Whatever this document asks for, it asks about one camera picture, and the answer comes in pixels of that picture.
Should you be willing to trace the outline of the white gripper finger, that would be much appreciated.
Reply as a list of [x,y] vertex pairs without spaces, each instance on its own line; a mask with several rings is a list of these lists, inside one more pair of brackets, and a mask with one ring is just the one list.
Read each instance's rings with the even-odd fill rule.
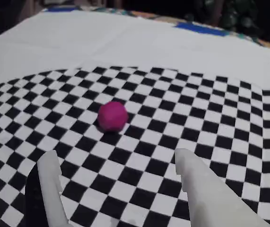
[[61,167],[55,150],[45,152],[30,171],[25,186],[27,227],[68,227],[59,176]]
[[175,169],[187,193],[191,226],[269,226],[192,151],[175,150]]

